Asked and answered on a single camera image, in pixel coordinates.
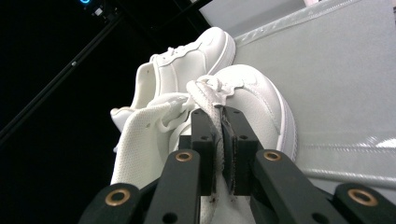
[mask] screw hole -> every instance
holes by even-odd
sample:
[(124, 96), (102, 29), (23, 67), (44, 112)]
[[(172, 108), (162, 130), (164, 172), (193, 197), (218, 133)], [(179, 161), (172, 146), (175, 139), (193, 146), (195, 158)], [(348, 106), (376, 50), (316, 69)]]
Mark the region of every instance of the screw hole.
[(190, 152), (180, 152), (176, 155), (178, 161), (190, 161), (192, 159), (192, 154)]
[(115, 189), (107, 194), (105, 202), (110, 206), (118, 206), (127, 202), (130, 197), (128, 189)]
[(111, 200), (113, 201), (121, 201), (125, 197), (125, 194), (122, 192), (117, 192), (111, 196)]
[(177, 215), (175, 213), (166, 213), (163, 216), (163, 223), (176, 223)]
[(378, 201), (369, 192), (362, 189), (350, 189), (347, 192), (348, 196), (355, 202), (366, 205), (366, 206), (376, 206)]
[(276, 152), (264, 152), (264, 158), (268, 161), (279, 161), (281, 156)]
[(312, 218), (320, 224), (328, 224), (329, 219), (327, 219), (325, 216), (323, 216), (321, 213), (314, 213), (312, 214)]

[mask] white sneaker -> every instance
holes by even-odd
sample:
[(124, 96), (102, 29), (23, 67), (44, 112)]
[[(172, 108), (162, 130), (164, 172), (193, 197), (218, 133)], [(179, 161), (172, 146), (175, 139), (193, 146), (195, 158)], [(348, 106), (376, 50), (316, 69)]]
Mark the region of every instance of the white sneaker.
[(111, 184), (129, 183), (142, 189), (163, 171), (182, 125), (195, 108), (187, 93), (166, 93), (126, 120), (118, 144)]
[[(189, 94), (158, 96), (127, 119), (111, 184), (129, 183), (141, 189), (158, 178), (169, 152), (177, 148), (178, 137), (189, 131), (187, 117), (198, 106), (212, 119), (220, 135), (220, 107), (227, 105), (242, 111), (264, 148), (281, 150), (295, 159), (296, 131), (289, 106), (258, 70), (233, 65), (214, 76), (190, 81), (187, 91)], [(221, 173), (222, 141), (216, 156), (217, 193), (202, 197), (201, 223), (255, 223), (247, 198), (228, 194)]]
[(159, 95), (187, 92), (187, 82), (205, 74), (217, 73), (233, 62), (234, 55), (233, 38), (220, 28), (212, 27), (195, 42), (151, 56), (148, 63), (137, 69), (131, 107), (112, 109), (111, 118), (122, 131), (125, 121), (134, 110), (146, 107)]
[[(297, 138), (290, 108), (274, 84), (255, 68), (247, 65), (224, 68), (214, 76), (189, 82), (187, 91), (212, 119), (218, 133), (221, 133), (220, 108), (231, 106), (244, 113), (264, 148), (280, 150), (295, 160)], [(228, 194), (222, 177), (222, 144), (218, 145), (216, 161), (217, 204), (202, 203), (205, 214), (201, 213), (201, 220), (205, 223), (209, 223), (209, 219), (210, 223), (255, 223), (247, 198)]]

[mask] brass insert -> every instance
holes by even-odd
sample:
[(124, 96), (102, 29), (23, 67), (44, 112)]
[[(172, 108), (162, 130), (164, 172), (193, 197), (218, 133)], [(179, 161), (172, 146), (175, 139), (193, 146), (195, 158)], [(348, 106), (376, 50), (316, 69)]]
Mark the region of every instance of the brass insert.
[(276, 152), (264, 152), (264, 158), (267, 159), (268, 161), (279, 161), (280, 158), (282, 158), (280, 156), (279, 153)]
[(350, 189), (347, 192), (347, 195), (353, 199), (353, 201), (357, 203), (361, 203), (366, 206), (376, 206), (378, 205), (378, 201), (376, 198), (369, 192), (362, 190), (362, 189)]
[[(113, 199), (113, 196), (117, 193), (122, 194), (122, 198), (120, 200)], [(128, 189), (115, 189), (111, 191), (109, 194), (107, 194), (105, 201), (110, 206), (118, 206), (128, 201), (130, 197), (131, 197), (131, 193), (129, 192)]]
[(192, 160), (192, 154), (190, 152), (180, 152), (176, 155), (178, 161), (190, 161)]

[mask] shoe sole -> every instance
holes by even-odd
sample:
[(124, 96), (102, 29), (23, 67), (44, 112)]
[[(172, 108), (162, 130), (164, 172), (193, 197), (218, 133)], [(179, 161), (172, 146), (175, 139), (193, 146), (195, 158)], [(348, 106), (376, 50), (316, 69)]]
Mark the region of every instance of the shoe sole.
[(292, 161), (295, 161), (297, 155), (297, 132), (294, 117), (291, 113), (290, 107), (283, 96), (280, 94), (274, 83), (267, 78), (276, 91), (277, 98), (280, 103), (282, 111), (281, 122), (280, 122), (280, 135), (277, 139), (276, 150), (282, 151), (289, 155)]

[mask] white leather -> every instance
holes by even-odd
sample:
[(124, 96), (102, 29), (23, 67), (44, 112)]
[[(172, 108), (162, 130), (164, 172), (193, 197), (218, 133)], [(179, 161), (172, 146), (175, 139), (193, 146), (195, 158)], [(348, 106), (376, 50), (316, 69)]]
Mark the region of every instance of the white leather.
[(224, 155), (219, 108), (227, 105), (241, 110), (264, 148), (281, 150), (295, 160), (296, 131), (289, 106), (268, 78), (242, 64), (190, 81), (187, 90), (212, 119), (220, 135), (216, 153), (217, 193), (212, 195), (216, 200), (201, 201), (201, 223), (254, 223), (247, 198), (229, 195), (221, 175)]
[(131, 108), (114, 108), (111, 118), (122, 131), (123, 124), (134, 110), (165, 93), (187, 92), (186, 84), (203, 75), (213, 75), (230, 65), (235, 55), (233, 39), (218, 27), (203, 32), (195, 42), (163, 54), (151, 56), (136, 73), (134, 100)]

